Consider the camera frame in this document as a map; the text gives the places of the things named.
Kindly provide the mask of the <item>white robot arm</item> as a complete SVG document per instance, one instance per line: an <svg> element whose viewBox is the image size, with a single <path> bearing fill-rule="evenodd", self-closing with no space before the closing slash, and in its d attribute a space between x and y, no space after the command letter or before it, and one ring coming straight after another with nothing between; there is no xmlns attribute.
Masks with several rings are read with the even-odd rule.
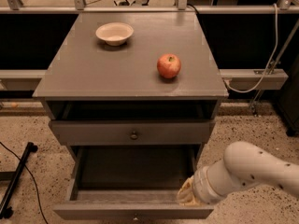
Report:
<svg viewBox="0 0 299 224"><path fill-rule="evenodd" d="M299 197L299 166L283 161L251 143L229 145L223 158L195 171L180 188L182 205L216 204L233 192L258 185L279 188Z"/></svg>

